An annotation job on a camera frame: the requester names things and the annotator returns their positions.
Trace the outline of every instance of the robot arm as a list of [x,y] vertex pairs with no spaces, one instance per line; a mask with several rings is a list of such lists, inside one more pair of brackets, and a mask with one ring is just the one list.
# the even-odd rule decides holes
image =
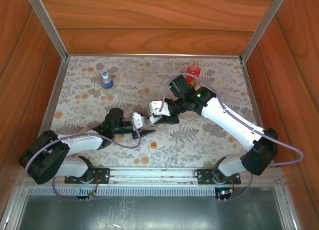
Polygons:
[[[99,150],[111,144],[110,141],[98,137],[97,134],[112,140],[116,134],[132,134],[132,138],[137,139],[138,136],[132,123],[124,121],[123,115],[124,113],[121,109],[113,108],[106,115],[104,122],[87,132],[87,135],[69,138],[53,144],[32,161],[28,168],[28,173],[38,184],[44,184],[53,177],[58,176],[74,176],[83,183],[89,182],[94,176],[94,165],[83,156],[72,157],[70,155],[87,150]],[[132,121],[136,128],[139,129],[141,137],[155,131],[140,130],[148,125],[147,117],[141,114],[134,113]],[[51,130],[45,131],[20,156],[19,163],[25,168],[39,149],[63,137],[65,136],[57,135]]]
[[[194,111],[225,129],[247,150],[247,153],[242,156],[237,155],[218,161],[213,169],[216,182],[224,182],[230,176],[239,172],[249,171],[254,175],[262,174],[277,154],[276,144],[253,133],[232,118],[224,111],[215,93],[209,89],[200,87],[195,91],[183,76],[174,79],[169,87],[178,99],[175,101],[166,99],[161,111],[159,111],[161,101],[154,101],[149,104],[149,112],[152,114],[150,121],[154,125],[163,123],[177,124],[179,123],[179,114],[186,111]],[[275,130],[269,129],[265,131],[263,128],[245,120],[234,111],[230,109],[228,109],[228,111],[255,130],[263,132],[269,137],[277,138]]]

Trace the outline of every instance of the metal plate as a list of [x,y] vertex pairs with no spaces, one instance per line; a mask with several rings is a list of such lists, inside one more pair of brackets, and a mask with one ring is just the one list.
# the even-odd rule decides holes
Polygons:
[[[108,184],[109,183],[110,169],[96,168],[95,173],[98,176],[99,184]],[[92,178],[92,180],[88,184],[94,184],[95,182],[96,182],[95,178]],[[64,183],[65,184],[83,184],[84,182],[81,182],[80,178],[69,176],[69,177],[65,177]]]
[[[237,178],[239,174],[233,174],[228,181],[222,184],[241,184],[240,177]],[[198,184],[206,185],[206,184],[218,184],[214,181],[214,177],[212,174],[212,169],[198,169],[197,170],[197,180]]]
[[[243,188],[234,189],[237,195]],[[101,197],[87,203],[28,196],[18,230],[281,230],[273,188],[215,197]]]

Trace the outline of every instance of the bottle label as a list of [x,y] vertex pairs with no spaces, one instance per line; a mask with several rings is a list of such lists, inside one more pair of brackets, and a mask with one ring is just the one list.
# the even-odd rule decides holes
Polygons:
[[196,79],[194,78],[192,81],[191,81],[191,83],[190,83],[193,87],[195,87],[196,86]]
[[101,83],[102,87],[105,89],[109,89],[113,87],[113,80],[110,83]]

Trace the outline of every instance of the wooden panel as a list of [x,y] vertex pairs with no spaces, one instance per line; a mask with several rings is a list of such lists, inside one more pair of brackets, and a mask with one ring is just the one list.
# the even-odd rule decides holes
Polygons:
[[0,108],[1,167],[20,126],[49,42],[43,26],[32,12],[0,80],[0,106],[4,106]]
[[[276,129],[279,133],[278,138],[280,141],[294,144],[291,141],[292,139],[288,138],[286,128],[283,125],[284,121],[281,117],[281,111],[276,103],[276,92],[272,90],[263,65],[263,60],[257,48],[255,48],[247,62],[247,69],[264,127],[266,129],[270,127]],[[293,154],[292,151],[281,146],[278,147],[277,162],[292,161],[295,159],[296,155]],[[314,226],[319,226],[319,219],[317,217],[318,210],[310,195],[308,183],[300,172],[300,166],[284,166],[284,173],[303,229],[313,229]]]
[[30,11],[28,0],[0,0],[0,77]]
[[319,0],[285,0],[277,13],[301,75],[319,109]]
[[319,172],[319,113],[276,19],[268,26],[258,49],[291,143],[306,153],[300,166],[304,178],[311,182],[309,192],[319,211],[319,182],[313,181]]
[[[5,181],[1,181],[2,184],[0,185],[1,200],[9,198],[19,172],[17,160],[20,154],[36,139],[51,96],[61,58],[52,43],[45,52],[44,62],[40,60],[40,63],[43,62],[41,71],[38,75],[33,76],[36,83],[33,87],[30,101],[25,112],[19,116],[22,121],[15,135],[13,145],[9,150],[3,170],[0,173],[0,179],[5,179]],[[0,210],[4,209],[5,205],[6,201],[0,201]]]
[[241,54],[251,33],[162,29],[61,29],[70,53]]
[[205,28],[253,32],[271,0],[42,0],[57,28]]
[[[305,155],[284,166],[303,229],[319,226],[318,6],[319,0],[284,0],[247,62],[265,127],[273,126]],[[280,148],[276,161],[296,158]]]
[[69,53],[241,55],[272,0],[42,1]]

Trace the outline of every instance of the table surface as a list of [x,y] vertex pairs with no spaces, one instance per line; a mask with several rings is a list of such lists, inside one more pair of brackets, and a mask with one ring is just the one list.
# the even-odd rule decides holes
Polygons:
[[[177,73],[186,72],[194,60],[72,56],[51,129],[57,134],[86,132],[100,124],[114,107],[121,108],[127,120],[133,112],[148,114],[148,104],[161,100],[167,81]],[[217,89],[223,101],[255,123],[239,60],[201,58],[198,61],[201,77]],[[109,90],[100,85],[104,71],[114,80]],[[175,98],[172,93],[167,97]],[[236,139],[210,120],[193,112],[181,114],[179,120],[178,125],[150,126],[156,132],[142,138],[136,149],[112,144],[81,155],[102,166],[212,167],[223,156],[244,153]],[[131,146],[137,142],[131,135],[117,135],[115,140]],[[151,148],[152,142],[157,143],[155,149]]]

